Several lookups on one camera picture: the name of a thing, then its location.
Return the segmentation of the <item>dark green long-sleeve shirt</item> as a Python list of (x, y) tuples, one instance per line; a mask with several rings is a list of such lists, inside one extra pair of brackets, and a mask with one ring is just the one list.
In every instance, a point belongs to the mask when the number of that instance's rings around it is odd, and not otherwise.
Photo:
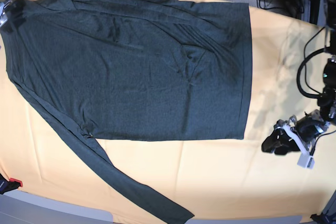
[(166, 223), (193, 214), (117, 169), (98, 139), (244, 137), (253, 51), (246, 3), (24, 0), (1, 28), (6, 71), (67, 146), (122, 196)]

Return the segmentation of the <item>red and black clamp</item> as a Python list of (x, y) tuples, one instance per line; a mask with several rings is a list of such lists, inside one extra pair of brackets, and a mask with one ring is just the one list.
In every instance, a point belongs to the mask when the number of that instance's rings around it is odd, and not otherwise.
[(1, 175), (0, 181), (0, 194), (3, 195), (9, 191), (17, 190), (18, 188), (23, 187), (21, 180), (10, 178), (7, 180), (3, 175)]

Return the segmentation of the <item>yellow table cloth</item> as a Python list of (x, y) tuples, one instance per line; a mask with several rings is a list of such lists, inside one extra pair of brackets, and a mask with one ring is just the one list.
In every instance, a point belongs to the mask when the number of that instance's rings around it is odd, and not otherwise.
[[(191, 211), (196, 220), (298, 216), (308, 221), (335, 191), (335, 135), (318, 141), (313, 169), (299, 154), (275, 156), (261, 143), (278, 119), (302, 116), (316, 102), (300, 95), (303, 51), (324, 45), (315, 25), (251, 7), (253, 83), (243, 140), (102, 140), (113, 165)], [(117, 223), (159, 223), (97, 176), (22, 97), (1, 49), (1, 174), (38, 195), (105, 210)]]

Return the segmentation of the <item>black clamp right corner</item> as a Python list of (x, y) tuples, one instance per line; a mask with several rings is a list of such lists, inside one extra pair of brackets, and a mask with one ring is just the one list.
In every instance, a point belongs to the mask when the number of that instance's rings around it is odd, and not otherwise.
[(314, 222), (319, 224), (335, 224), (335, 214), (334, 215), (326, 215), (326, 214), (314, 214), (310, 217)]

